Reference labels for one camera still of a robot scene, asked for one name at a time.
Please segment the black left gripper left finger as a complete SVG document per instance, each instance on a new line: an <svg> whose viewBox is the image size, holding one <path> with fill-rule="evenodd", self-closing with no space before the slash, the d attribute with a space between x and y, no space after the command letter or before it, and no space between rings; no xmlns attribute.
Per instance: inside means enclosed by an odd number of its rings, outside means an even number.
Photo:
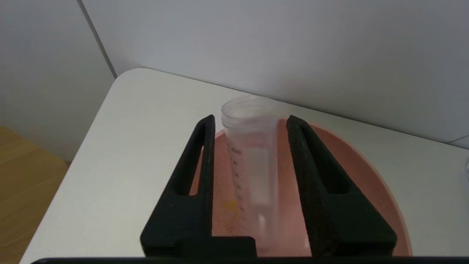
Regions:
<svg viewBox="0 0 469 264"><path fill-rule="evenodd" d="M146 257L256 257L250 236L213 236L215 118L195 126L140 236Z"/></svg>

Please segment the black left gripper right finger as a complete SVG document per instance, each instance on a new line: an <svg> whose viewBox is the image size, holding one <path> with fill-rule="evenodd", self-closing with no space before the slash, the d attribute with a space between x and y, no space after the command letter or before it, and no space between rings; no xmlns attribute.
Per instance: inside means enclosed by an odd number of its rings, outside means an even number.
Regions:
<svg viewBox="0 0 469 264"><path fill-rule="evenodd" d="M293 115L286 128L312 256L391 256L396 233L318 134Z"/></svg>

